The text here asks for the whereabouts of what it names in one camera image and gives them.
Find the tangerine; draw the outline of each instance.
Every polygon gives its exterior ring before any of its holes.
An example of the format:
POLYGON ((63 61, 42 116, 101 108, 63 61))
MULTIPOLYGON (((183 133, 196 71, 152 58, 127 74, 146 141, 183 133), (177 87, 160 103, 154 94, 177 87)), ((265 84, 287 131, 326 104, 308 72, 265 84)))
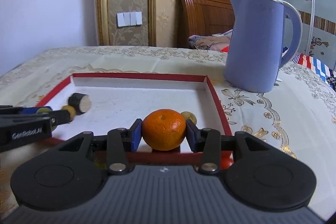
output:
POLYGON ((143 140, 153 149, 168 151, 177 148, 185 135, 184 117, 172 109, 159 109, 142 123, 143 140))

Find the frosted glass door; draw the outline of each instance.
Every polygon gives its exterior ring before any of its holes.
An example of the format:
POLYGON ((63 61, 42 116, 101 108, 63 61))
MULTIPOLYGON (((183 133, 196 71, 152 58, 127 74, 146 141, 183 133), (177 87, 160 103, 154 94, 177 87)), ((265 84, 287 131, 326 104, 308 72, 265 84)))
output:
POLYGON ((335 69, 336 0, 315 0, 315 19, 309 55, 335 69))
MULTIPOLYGON (((302 39, 298 52, 305 53, 308 45, 310 29, 311 0, 284 0, 293 5, 300 13, 302 19, 302 39)), ((285 19, 285 30, 283 33, 283 46, 289 47, 292 42, 293 25, 289 18, 285 19)))

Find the kettle handle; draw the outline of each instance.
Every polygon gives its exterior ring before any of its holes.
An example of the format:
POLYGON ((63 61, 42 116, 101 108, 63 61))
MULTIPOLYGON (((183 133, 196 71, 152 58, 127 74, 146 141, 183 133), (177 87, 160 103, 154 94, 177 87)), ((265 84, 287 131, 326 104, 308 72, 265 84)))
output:
POLYGON ((295 52, 297 52, 299 48, 302 37, 302 20, 299 12, 290 3, 286 1, 283 1, 283 6, 284 6, 283 16, 285 17, 287 14, 293 24, 293 38, 292 43, 288 48, 288 51, 280 60, 279 68, 281 68, 283 65, 285 65, 289 60, 293 58, 295 52))

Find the kettle spout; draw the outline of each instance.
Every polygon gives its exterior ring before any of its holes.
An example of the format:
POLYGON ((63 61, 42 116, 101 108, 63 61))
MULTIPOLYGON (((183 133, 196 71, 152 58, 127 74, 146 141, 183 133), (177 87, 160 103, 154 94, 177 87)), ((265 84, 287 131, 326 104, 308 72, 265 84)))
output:
POLYGON ((240 5, 240 1, 241 0, 230 0, 231 4, 232 4, 232 7, 233 7, 233 11, 235 13, 235 16, 239 10, 239 5, 240 5))

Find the tablecloth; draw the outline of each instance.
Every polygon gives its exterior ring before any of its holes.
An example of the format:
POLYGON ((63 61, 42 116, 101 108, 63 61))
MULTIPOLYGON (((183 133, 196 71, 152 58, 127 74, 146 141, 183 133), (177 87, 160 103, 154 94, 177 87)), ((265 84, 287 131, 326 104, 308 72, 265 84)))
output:
MULTIPOLYGON (((232 132, 246 131, 306 163, 317 188, 309 204, 322 218, 336 210, 336 93, 301 65, 287 63, 268 93, 250 93, 223 77, 224 52, 159 47, 99 46, 48 50, 0 78, 0 104, 34 106, 74 72, 152 72, 208 75, 232 132)), ((17 204, 14 169, 47 148, 32 144, 0 154, 0 213, 17 204)))

